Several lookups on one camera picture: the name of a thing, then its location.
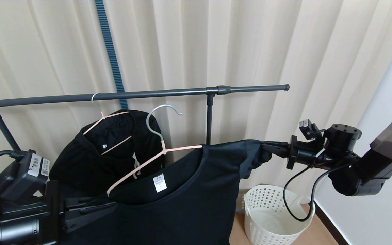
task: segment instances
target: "black baseboard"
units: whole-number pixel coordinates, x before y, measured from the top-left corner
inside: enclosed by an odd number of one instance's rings
[[[333,238],[337,241],[339,245],[350,245],[346,239],[341,235],[339,230],[335,227],[335,225],[331,222],[331,220],[328,218],[328,216],[325,214],[325,212],[322,211],[322,209],[315,204],[315,214],[318,216],[318,218],[322,221],[322,223],[326,226],[328,231],[331,233]]]

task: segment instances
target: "blue striped strip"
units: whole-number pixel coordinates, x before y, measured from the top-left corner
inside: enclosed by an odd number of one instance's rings
[[[112,67],[113,77],[116,84],[117,92],[125,92],[123,88],[122,76],[120,75],[119,64],[117,62],[116,52],[113,45],[112,34],[110,32],[109,21],[107,20],[107,14],[104,8],[104,2],[102,0],[95,0],[96,11],[98,12],[99,24],[101,25],[102,36],[105,41],[105,48],[109,55],[110,65]],[[123,109],[128,109],[128,103],[126,99],[120,99],[120,106]]]

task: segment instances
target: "white label sticker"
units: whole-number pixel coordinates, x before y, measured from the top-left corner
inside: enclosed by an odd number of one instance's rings
[[[44,158],[42,163],[42,175],[49,176],[49,165],[51,161]]]
[[[41,162],[42,162],[42,157],[33,153],[30,161],[30,168],[28,169],[27,174],[36,177],[39,176]]]
[[[157,193],[167,188],[166,182],[164,181],[164,174],[154,177],[154,185]]]

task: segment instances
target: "vertical rack pole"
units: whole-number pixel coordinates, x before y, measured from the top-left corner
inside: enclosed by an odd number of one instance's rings
[[[211,144],[211,122],[213,121],[214,93],[207,94],[207,145]]]
[[[4,137],[7,139],[10,147],[15,150],[20,150],[19,145],[16,143],[16,140],[11,135],[10,131],[8,130],[7,125],[3,121],[3,117],[0,114],[0,130],[3,133]]]

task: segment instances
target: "wooden floor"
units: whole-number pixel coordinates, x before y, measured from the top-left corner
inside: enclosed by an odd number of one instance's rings
[[[235,213],[234,225],[229,240],[231,245],[252,245],[244,232],[244,214]],[[338,245],[338,243],[315,215],[309,227],[292,245]]]

